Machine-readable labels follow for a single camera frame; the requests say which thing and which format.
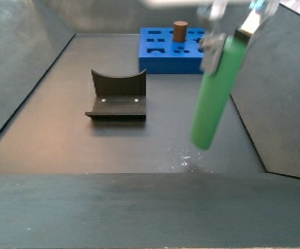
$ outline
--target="black holder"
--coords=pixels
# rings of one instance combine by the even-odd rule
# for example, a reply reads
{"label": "black holder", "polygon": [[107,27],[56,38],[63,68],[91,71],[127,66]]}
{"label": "black holder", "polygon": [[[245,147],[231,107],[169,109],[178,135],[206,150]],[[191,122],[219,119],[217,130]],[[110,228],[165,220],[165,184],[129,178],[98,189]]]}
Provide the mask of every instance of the black holder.
{"label": "black holder", "polygon": [[110,77],[94,70],[91,75],[96,97],[84,115],[99,121],[145,121],[146,70],[129,77]]}

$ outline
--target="gray wall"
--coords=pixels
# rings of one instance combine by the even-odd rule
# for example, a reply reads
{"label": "gray wall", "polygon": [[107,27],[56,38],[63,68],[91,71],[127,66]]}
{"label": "gray wall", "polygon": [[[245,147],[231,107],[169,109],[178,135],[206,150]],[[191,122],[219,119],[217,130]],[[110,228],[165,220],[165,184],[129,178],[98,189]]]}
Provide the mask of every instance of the gray wall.
{"label": "gray wall", "polygon": [[[199,26],[197,7],[149,9],[139,0],[43,0],[76,33],[138,33],[139,27],[171,26],[185,20]],[[243,5],[227,7],[223,31],[233,33],[247,15]]]}
{"label": "gray wall", "polygon": [[40,1],[0,0],[0,129],[72,37]]}
{"label": "gray wall", "polygon": [[282,6],[249,50],[231,96],[267,171],[300,177],[300,15]]}

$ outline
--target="green block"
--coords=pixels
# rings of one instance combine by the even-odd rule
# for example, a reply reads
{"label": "green block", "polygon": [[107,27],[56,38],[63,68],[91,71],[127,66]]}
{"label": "green block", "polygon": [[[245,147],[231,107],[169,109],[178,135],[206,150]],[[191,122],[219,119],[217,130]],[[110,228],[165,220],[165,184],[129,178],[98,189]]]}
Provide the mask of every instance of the green block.
{"label": "green block", "polygon": [[203,75],[190,131],[191,142],[199,149],[207,150],[211,146],[245,53],[246,43],[227,37],[218,71]]}

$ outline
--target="blue pegboard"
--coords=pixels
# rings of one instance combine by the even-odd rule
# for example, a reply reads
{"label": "blue pegboard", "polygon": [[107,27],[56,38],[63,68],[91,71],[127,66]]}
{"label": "blue pegboard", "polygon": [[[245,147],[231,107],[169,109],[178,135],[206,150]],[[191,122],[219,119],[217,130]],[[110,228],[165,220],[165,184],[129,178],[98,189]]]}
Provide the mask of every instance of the blue pegboard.
{"label": "blue pegboard", "polygon": [[198,41],[205,35],[203,28],[187,28],[186,41],[173,41],[174,29],[143,27],[139,32],[139,72],[149,74],[201,74],[203,53]]}

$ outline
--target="brown peg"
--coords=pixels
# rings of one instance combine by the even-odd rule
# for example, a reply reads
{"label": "brown peg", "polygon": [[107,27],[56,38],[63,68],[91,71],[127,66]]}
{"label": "brown peg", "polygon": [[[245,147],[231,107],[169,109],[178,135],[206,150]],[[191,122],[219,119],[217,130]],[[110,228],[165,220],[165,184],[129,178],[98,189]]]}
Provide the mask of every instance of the brown peg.
{"label": "brown peg", "polygon": [[187,22],[178,20],[174,22],[174,42],[183,43],[186,40]]}

